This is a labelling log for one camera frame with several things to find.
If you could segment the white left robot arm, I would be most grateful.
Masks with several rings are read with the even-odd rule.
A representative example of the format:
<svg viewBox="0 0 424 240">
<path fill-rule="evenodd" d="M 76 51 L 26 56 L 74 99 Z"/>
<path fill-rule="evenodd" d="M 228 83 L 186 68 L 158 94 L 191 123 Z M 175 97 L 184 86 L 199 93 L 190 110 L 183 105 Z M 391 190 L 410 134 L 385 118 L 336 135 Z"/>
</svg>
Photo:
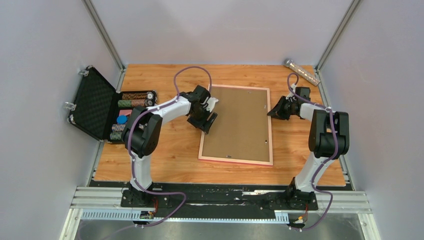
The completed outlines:
<svg viewBox="0 0 424 240">
<path fill-rule="evenodd" d="M 150 190 L 151 158 L 158 146 L 162 127 L 170 121 L 186 116 L 187 122 L 203 133 L 208 134 L 217 118 L 214 108 L 219 100 L 210 91 L 197 85 L 193 91 L 179 92 L 159 105 L 137 106 L 132 110 L 127 124 L 121 133 L 130 158 L 130 190 L 140 206 L 149 206 L 154 192 Z"/>
</svg>

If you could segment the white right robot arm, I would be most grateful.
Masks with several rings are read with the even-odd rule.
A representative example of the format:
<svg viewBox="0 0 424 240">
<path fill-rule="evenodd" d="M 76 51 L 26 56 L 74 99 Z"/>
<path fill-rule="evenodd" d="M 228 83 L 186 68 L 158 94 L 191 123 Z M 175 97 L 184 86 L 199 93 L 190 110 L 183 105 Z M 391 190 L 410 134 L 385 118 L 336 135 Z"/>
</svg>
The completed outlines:
<svg viewBox="0 0 424 240">
<path fill-rule="evenodd" d="M 348 152 L 350 126 L 348 113 L 332 111 L 329 107 L 311 102 L 308 87 L 292 84 L 289 91 L 289 95 L 282 96 L 267 115 L 278 120 L 298 116 L 311 123 L 308 137 L 310 155 L 283 193 L 286 204 L 298 209 L 313 202 L 319 179 L 335 160 Z"/>
</svg>

